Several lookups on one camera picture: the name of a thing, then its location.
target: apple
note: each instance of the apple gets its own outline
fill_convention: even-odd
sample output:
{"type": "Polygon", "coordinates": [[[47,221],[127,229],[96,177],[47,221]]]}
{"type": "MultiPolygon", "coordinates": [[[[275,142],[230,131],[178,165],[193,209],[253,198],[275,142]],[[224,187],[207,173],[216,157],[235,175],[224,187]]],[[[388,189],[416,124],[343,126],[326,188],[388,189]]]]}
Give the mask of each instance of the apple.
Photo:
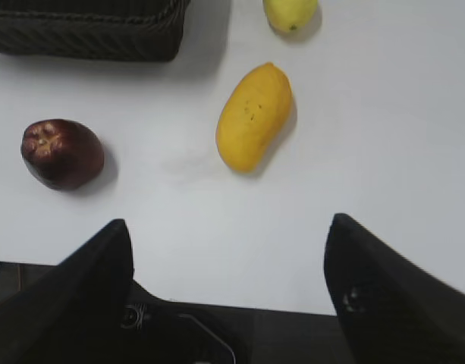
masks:
{"type": "Polygon", "coordinates": [[[75,190],[104,167],[97,136],[88,127],[63,119],[31,124],[23,135],[21,155],[31,174],[54,190],[75,190]]]}

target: mango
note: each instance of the mango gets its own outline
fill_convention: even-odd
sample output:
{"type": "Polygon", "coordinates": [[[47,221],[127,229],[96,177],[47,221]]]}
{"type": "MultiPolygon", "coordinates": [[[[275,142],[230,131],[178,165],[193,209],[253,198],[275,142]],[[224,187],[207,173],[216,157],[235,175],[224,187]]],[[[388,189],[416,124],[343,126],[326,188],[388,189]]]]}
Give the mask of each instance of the mango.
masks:
{"type": "Polygon", "coordinates": [[[254,171],[286,123],[292,103],[289,79],[273,63],[246,75],[218,121],[215,140],[225,164],[238,172],[254,171]]]}

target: black basket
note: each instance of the black basket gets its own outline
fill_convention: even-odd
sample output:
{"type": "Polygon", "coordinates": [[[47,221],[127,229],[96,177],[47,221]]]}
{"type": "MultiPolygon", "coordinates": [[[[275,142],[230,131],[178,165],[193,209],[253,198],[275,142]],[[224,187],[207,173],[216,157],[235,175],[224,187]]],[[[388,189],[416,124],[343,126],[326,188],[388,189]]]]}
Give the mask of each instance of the black basket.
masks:
{"type": "Polygon", "coordinates": [[[0,0],[0,52],[170,61],[180,48],[189,3],[190,0],[0,0]]]}

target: yellow fruit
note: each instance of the yellow fruit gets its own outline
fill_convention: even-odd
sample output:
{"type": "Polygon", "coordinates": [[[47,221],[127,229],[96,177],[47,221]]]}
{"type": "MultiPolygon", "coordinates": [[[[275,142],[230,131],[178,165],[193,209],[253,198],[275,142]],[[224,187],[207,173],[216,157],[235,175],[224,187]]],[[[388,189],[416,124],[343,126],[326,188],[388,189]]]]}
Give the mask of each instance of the yellow fruit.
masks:
{"type": "Polygon", "coordinates": [[[246,75],[217,126],[215,138],[225,164],[235,171],[253,171],[286,123],[292,99],[288,78],[273,63],[246,75]]]}
{"type": "Polygon", "coordinates": [[[315,14],[318,0],[263,0],[269,23],[283,33],[304,27],[315,14]]]}

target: table surface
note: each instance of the table surface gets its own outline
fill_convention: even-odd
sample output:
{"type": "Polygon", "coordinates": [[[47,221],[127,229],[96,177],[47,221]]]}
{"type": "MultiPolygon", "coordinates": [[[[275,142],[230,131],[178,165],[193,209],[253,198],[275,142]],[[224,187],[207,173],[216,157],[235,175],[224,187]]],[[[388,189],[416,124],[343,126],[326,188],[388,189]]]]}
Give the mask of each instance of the table surface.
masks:
{"type": "Polygon", "coordinates": [[[465,292],[465,0],[328,0],[284,39],[260,0],[193,0],[170,64],[0,55],[0,260],[57,264],[125,218],[135,278],[193,303],[333,313],[322,260],[346,212],[465,292]],[[273,61],[296,117],[259,173],[232,173],[215,127],[239,80],[273,61]],[[102,175],[47,189],[24,128],[80,121],[102,175]]]}

